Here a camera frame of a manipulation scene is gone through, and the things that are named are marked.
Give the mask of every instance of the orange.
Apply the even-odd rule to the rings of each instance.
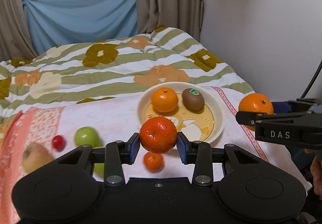
[[[163,157],[161,154],[147,152],[143,157],[146,169],[153,173],[158,173],[164,168]]]
[[[142,147],[152,153],[166,153],[177,143],[177,129],[165,117],[148,119],[143,123],[139,136]]]
[[[160,88],[153,93],[151,101],[156,112],[167,113],[177,107],[178,96],[173,89]]]
[[[272,102],[263,94],[253,93],[244,97],[238,106],[238,111],[251,111],[258,113],[274,114]],[[246,126],[250,130],[255,131],[255,127]]]

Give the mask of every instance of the green apple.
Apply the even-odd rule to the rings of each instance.
[[[99,176],[104,176],[104,163],[95,163],[94,164],[94,172]]]
[[[77,147],[90,144],[93,148],[99,145],[99,135],[92,127],[82,127],[75,133],[75,144]]]

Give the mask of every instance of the kiwi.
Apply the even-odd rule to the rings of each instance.
[[[182,92],[182,103],[189,110],[199,111],[204,107],[204,98],[196,89],[185,89]]]

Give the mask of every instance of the plate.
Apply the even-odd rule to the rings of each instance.
[[[178,108],[174,112],[158,114],[152,109],[151,97],[154,91],[159,88],[171,88],[178,95]],[[205,101],[205,108],[202,112],[191,112],[182,104],[181,94],[185,89],[196,89],[201,93]],[[201,140],[212,143],[223,131],[223,112],[216,99],[205,89],[186,82],[165,82],[147,89],[141,96],[136,115],[140,127],[147,117],[163,116],[169,118],[182,131],[189,141]]]

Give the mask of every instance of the white wall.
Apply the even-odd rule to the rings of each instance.
[[[300,97],[322,59],[322,0],[204,0],[200,42],[274,101]],[[322,74],[308,97],[322,98]]]

